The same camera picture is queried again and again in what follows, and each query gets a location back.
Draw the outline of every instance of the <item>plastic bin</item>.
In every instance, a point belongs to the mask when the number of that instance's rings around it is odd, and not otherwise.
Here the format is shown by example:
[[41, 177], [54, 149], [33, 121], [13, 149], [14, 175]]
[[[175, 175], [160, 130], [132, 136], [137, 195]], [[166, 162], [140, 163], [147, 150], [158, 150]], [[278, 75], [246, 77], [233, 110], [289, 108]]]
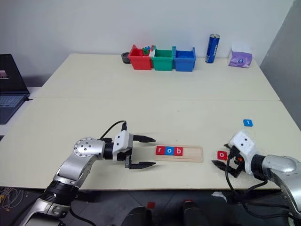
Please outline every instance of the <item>plastic bin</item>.
[[194, 47], [192, 51], [179, 51], [174, 52], [174, 67], [178, 72], [192, 72], [196, 61], [196, 52]]
[[154, 47], [154, 56], [151, 57], [156, 71], [171, 71], [174, 67], [174, 52], [175, 47], [172, 50], [162, 50]]
[[144, 55], [142, 48], [137, 48], [136, 45], [133, 45], [128, 55], [133, 68], [137, 70], [151, 70], [152, 61], [149, 53]]

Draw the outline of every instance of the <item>green storage bin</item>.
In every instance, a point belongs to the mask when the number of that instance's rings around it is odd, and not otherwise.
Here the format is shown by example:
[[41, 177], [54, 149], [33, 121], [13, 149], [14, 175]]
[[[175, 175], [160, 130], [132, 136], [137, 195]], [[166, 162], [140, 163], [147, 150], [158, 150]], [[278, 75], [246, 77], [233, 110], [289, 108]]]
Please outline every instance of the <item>green storage bin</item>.
[[172, 50], [163, 50], [155, 46], [154, 52], [151, 59], [156, 71], [171, 71], [174, 68], [175, 47]]

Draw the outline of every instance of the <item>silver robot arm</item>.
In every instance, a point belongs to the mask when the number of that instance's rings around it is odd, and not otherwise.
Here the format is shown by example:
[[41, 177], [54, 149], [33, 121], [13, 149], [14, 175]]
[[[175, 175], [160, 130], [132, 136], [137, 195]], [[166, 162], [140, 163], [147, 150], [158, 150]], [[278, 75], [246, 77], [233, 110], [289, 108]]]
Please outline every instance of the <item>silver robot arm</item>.
[[245, 130], [234, 135], [229, 147], [238, 150], [243, 157], [246, 173], [266, 178], [279, 186], [291, 213], [301, 219], [301, 162], [291, 157], [259, 155]]
[[155, 162], [131, 163], [133, 141], [153, 142], [154, 139], [133, 135], [122, 130], [110, 138], [94, 139], [91, 137], [77, 141], [71, 155], [63, 162], [53, 181], [43, 195], [36, 200], [20, 226], [62, 226], [60, 218], [68, 213], [71, 202], [75, 199], [79, 188], [85, 182], [96, 160], [111, 159], [113, 162], [125, 161], [125, 168], [143, 169]]

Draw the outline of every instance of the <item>laptop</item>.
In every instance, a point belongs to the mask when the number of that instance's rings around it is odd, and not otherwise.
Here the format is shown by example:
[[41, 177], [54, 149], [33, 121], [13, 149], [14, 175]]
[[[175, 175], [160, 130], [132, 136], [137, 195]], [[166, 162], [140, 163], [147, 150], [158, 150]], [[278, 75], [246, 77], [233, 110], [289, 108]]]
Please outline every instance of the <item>laptop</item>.
[[0, 54], [0, 125], [28, 100], [29, 91], [11, 54]]

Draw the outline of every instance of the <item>blue storage bin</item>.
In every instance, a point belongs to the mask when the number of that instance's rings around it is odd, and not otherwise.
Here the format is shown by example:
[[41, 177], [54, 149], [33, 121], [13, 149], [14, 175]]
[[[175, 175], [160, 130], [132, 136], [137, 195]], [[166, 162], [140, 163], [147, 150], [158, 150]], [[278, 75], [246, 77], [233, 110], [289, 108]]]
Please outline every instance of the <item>blue storage bin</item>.
[[180, 51], [174, 52], [174, 67], [178, 72], [192, 72], [196, 61], [196, 52], [194, 47], [192, 51]]

